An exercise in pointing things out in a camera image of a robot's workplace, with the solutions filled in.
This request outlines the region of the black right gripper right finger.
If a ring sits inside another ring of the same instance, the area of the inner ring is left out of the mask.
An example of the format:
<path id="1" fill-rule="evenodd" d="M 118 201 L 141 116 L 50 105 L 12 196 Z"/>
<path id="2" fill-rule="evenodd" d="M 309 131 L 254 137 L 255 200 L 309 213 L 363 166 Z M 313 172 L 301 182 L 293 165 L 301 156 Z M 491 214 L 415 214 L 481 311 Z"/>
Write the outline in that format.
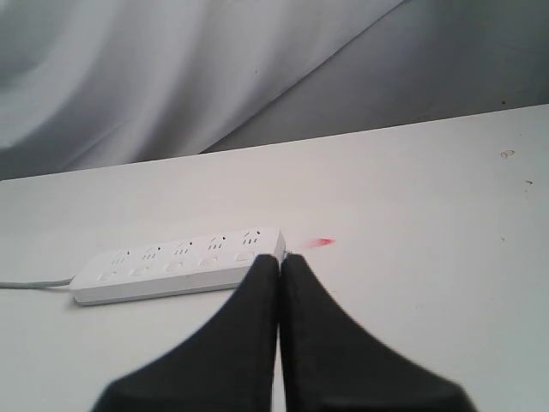
<path id="1" fill-rule="evenodd" d="M 304 257 L 285 257 L 279 287 L 287 410 L 476 409 L 457 383 L 398 354 L 348 316 Z"/>

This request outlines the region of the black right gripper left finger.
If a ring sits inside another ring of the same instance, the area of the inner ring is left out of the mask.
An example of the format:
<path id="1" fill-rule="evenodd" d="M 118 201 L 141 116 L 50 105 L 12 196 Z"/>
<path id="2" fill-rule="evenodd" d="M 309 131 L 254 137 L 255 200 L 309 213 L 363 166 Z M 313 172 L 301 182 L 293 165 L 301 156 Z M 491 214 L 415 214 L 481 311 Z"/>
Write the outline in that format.
<path id="1" fill-rule="evenodd" d="M 279 262 L 258 256 L 197 332 L 111 382 L 96 411 L 269 411 L 278 329 Z"/>

